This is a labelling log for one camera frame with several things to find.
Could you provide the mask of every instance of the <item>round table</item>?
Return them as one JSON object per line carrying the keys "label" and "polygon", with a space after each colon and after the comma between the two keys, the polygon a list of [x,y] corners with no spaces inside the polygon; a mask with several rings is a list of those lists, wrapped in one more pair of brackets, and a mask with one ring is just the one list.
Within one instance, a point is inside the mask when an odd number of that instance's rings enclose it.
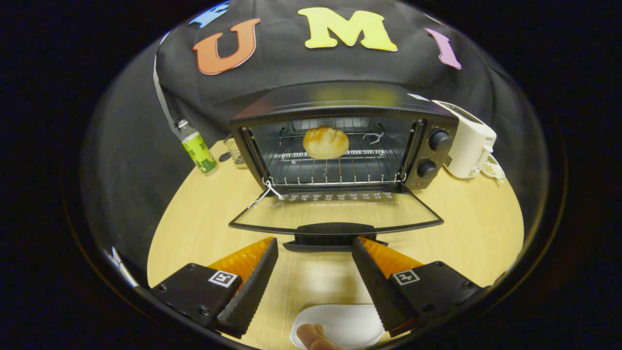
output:
{"label": "round table", "polygon": [[[216,159],[227,151],[222,141],[211,148]],[[209,265],[266,238],[269,234],[228,226],[260,193],[250,171],[232,159],[221,162],[211,176],[194,168],[155,231],[147,262],[149,286],[188,263]],[[492,284],[514,263],[524,231],[509,182],[484,175],[457,179],[443,168],[427,189],[413,193],[445,223],[379,234],[378,240],[422,263],[441,260],[479,286]],[[292,235],[273,236],[279,241],[279,259],[248,332],[237,341],[259,349],[297,349],[289,333],[305,308],[372,303],[351,253],[295,253],[282,246]],[[380,342],[389,339],[385,332]]]}

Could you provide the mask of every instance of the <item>letter m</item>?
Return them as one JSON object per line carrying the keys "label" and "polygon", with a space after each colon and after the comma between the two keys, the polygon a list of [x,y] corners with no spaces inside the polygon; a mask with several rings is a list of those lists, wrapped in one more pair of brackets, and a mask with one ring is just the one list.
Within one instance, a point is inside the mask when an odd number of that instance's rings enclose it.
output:
{"label": "letter m", "polygon": [[361,45],[368,49],[397,51],[397,46],[391,42],[384,29],[384,17],[379,14],[356,11],[347,20],[325,7],[301,9],[298,14],[306,16],[309,21],[311,39],[305,41],[305,46],[310,49],[337,46],[337,40],[328,34],[330,29],[348,46],[354,46],[362,31],[364,38]]}

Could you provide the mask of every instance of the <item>bun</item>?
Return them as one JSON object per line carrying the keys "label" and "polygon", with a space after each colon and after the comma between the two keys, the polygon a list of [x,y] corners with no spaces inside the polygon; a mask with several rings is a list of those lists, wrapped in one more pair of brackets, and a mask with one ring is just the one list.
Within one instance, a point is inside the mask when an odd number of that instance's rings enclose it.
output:
{"label": "bun", "polygon": [[307,131],[302,145],[311,158],[332,159],[343,156],[350,142],[343,131],[322,125]]}

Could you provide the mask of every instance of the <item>plastic bottle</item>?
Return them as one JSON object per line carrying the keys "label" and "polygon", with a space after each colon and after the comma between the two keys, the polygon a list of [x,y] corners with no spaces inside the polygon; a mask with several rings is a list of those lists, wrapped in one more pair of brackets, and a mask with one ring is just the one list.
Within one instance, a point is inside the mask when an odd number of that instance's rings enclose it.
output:
{"label": "plastic bottle", "polygon": [[216,172],[216,160],[211,155],[210,150],[203,141],[201,134],[188,124],[186,119],[177,123],[182,139],[183,148],[186,149],[192,161],[197,165],[201,173],[211,175]]}

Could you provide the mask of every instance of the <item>white plate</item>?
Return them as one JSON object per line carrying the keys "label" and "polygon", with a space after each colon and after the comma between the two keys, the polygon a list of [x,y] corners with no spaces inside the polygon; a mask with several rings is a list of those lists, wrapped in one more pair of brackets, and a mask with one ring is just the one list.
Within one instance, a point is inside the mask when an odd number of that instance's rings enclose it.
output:
{"label": "white plate", "polygon": [[366,348],[376,344],[384,334],[383,324],[374,305],[317,305],[296,316],[289,339],[306,349],[296,335],[303,324],[321,324],[324,335],[344,350]]}

